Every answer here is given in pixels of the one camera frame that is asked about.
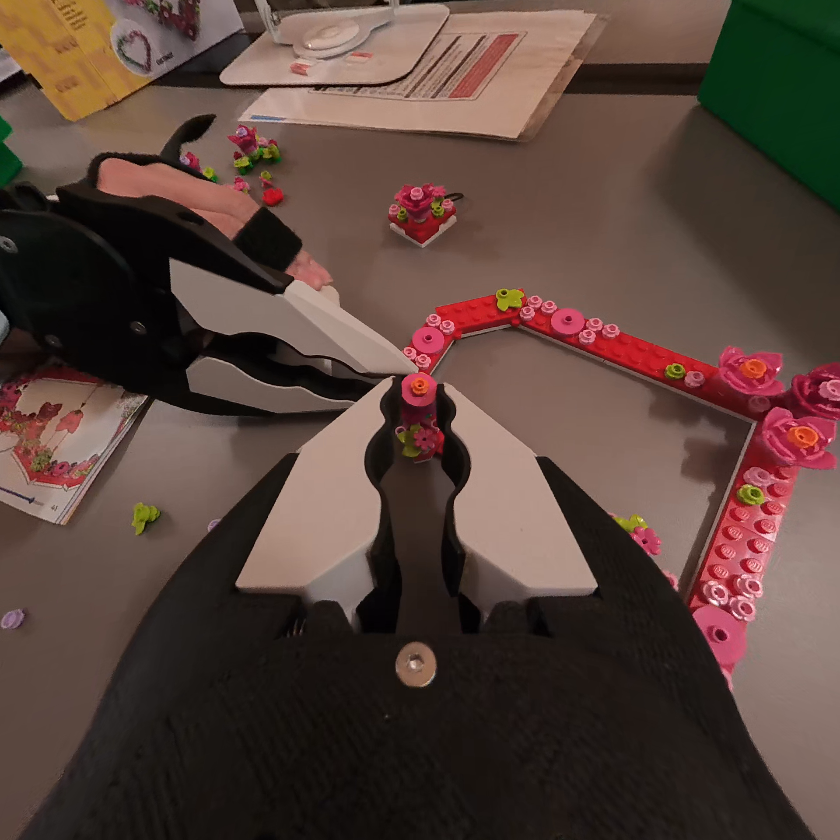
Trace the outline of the flowered red toy brick segment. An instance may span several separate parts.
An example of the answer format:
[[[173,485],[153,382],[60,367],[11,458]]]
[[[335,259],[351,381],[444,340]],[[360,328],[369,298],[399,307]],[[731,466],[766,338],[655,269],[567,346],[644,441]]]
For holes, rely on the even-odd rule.
[[[395,435],[402,455],[415,464],[443,453],[445,436],[438,427],[437,383],[428,374],[414,373],[402,380],[400,423]]]

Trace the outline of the printed paper sheet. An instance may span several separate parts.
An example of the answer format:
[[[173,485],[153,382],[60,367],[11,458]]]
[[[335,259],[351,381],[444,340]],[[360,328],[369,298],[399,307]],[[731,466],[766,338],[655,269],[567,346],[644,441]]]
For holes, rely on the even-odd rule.
[[[522,31],[443,33],[403,79],[380,86],[315,87],[311,92],[400,102],[472,101],[525,37]]]

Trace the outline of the clear document sleeve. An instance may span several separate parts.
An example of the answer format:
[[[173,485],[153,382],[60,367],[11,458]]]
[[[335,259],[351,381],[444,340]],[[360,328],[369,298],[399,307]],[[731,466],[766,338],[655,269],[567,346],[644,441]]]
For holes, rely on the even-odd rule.
[[[251,102],[240,119],[526,142],[542,127],[605,26],[605,15],[578,9],[454,14],[440,35],[526,33],[475,100],[394,101],[274,87]]]

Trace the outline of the red toy brick heart frame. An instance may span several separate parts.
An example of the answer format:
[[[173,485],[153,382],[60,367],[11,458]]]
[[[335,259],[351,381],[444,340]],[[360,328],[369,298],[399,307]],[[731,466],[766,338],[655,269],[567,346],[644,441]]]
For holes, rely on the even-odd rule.
[[[430,378],[459,340],[520,329],[692,397],[750,423],[686,596],[688,608],[728,682],[746,654],[775,542],[796,479],[803,469],[838,467],[838,364],[779,380],[779,353],[746,353],[728,346],[706,364],[624,332],[613,322],[586,318],[524,290],[438,307],[403,349]]]

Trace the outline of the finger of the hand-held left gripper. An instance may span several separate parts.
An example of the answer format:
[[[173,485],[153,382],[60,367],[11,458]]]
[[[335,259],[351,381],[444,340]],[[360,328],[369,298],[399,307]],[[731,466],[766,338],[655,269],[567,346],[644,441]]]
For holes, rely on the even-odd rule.
[[[186,370],[195,395],[271,415],[340,413],[396,373],[396,357],[372,365],[298,354],[248,359],[241,354],[205,354]]]
[[[174,297],[205,330],[260,333],[300,355],[337,361],[361,375],[417,371],[394,344],[300,280],[271,293],[171,259],[170,282]]]

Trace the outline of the yellow building set box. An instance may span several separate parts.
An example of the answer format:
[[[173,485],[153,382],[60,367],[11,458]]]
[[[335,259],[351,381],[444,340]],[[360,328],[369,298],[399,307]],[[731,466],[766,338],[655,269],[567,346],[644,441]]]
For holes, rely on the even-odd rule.
[[[2,1],[2,47],[75,122],[244,30],[233,1]]]

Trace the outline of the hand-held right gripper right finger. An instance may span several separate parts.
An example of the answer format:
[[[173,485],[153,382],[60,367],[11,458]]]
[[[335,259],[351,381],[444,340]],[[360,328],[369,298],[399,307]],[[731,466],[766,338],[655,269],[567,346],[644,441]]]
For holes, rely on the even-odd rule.
[[[587,596],[597,583],[543,471],[546,458],[451,384],[438,387],[446,501],[442,571],[465,617],[504,602]]]

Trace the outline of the white tabletop stand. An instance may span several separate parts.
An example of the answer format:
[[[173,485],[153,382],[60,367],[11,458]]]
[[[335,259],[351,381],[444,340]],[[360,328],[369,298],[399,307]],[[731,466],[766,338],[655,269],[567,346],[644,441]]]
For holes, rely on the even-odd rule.
[[[265,33],[219,76],[229,88],[377,87],[406,77],[450,16],[442,3],[278,11],[256,2]]]

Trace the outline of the instruction booklet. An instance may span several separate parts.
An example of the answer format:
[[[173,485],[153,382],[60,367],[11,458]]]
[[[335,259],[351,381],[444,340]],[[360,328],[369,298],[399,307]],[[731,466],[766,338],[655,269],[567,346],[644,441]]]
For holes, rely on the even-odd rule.
[[[3,380],[2,504],[66,524],[149,400],[62,364]]]

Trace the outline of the pile of loose brick flowers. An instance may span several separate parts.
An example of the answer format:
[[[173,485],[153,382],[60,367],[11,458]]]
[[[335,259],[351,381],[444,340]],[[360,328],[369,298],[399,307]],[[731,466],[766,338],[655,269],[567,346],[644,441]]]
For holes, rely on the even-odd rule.
[[[228,140],[234,145],[233,166],[236,169],[234,180],[226,186],[238,193],[250,194],[250,185],[246,180],[247,175],[256,173],[261,165],[273,165],[282,160],[280,148],[275,140],[265,139],[257,134],[255,129],[242,124],[237,126],[234,133],[228,135]],[[199,158],[191,151],[181,152],[178,162],[189,170],[197,172],[204,179],[219,183],[219,177],[213,167],[204,167]],[[262,203],[268,207],[281,205],[285,200],[285,194],[275,183],[271,171],[262,170],[257,173],[259,189],[261,191]]]

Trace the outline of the small red toy brick ornament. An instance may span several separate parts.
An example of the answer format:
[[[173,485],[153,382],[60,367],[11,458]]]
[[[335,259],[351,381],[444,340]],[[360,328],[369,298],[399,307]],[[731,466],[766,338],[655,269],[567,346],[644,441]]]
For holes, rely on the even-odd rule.
[[[387,211],[391,231],[425,248],[457,223],[461,192],[447,192],[442,185],[404,184]]]

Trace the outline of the green plastic bin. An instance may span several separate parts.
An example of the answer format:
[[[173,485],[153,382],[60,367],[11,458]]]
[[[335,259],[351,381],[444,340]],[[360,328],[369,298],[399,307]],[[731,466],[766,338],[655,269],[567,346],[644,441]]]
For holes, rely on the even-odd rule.
[[[838,1],[732,1],[698,101],[839,208]]]
[[[23,164],[8,146],[7,141],[12,135],[11,126],[0,118],[0,185],[6,187],[20,173]]]

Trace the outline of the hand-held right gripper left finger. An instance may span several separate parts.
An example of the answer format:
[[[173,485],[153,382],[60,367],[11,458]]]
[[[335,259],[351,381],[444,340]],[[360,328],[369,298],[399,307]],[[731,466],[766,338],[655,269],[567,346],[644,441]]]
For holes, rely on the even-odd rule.
[[[250,594],[397,617],[403,579],[382,480],[395,460],[399,382],[383,380],[301,446],[236,581]]]

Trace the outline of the person's left hand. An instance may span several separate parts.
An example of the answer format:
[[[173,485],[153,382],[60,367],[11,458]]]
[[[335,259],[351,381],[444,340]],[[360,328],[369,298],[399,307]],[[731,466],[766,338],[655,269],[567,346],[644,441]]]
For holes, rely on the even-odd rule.
[[[288,274],[316,291],[330,286],[328,271],[303,248],[278,216],[246,194],[161,161],[108,156],[98,163],[97,188],[115,196],[158,196],[194,212],[221,231],[247,257]]]

